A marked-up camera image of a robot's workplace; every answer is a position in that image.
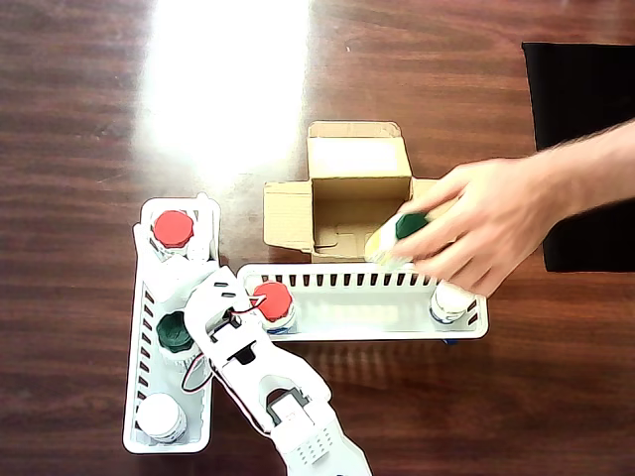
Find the person's bare hand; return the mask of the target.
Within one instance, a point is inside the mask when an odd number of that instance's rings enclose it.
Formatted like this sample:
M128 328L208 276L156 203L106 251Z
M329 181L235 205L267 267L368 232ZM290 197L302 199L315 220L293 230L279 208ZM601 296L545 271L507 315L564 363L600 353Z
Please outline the person's bare hand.
M392 252L412 258L424 275L489 297L571 214L571 170L562 151L458 166L402 209L453 206Z

